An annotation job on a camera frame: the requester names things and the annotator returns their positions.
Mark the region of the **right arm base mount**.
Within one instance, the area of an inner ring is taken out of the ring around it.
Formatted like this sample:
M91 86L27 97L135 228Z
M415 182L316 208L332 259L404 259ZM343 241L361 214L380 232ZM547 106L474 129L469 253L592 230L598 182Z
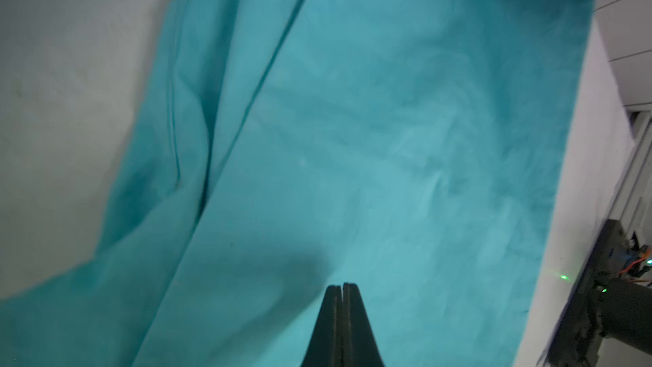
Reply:
M596 366L604 334L599 296L610 280L627 280L651 290L651 247L628 238L621 223L608 219L577 278L557 324L548 366Z

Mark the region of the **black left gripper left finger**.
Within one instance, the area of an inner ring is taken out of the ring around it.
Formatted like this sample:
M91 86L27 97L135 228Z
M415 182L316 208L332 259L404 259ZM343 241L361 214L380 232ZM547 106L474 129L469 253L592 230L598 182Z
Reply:
M336 367L342 363L342 288L330 285L324 293L301 367Z

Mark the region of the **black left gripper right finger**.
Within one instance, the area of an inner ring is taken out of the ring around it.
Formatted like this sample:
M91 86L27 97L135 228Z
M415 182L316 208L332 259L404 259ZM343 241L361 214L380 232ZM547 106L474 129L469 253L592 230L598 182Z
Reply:
M383 367L359 287L346 283L342 300L342 365Z

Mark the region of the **teal long pants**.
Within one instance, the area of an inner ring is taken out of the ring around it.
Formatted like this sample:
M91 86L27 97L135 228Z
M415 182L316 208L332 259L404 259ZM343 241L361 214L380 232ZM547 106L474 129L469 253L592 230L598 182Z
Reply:
M388 366L510 366L594 0L173 0L95 257L4 366L297 366L356 283Z

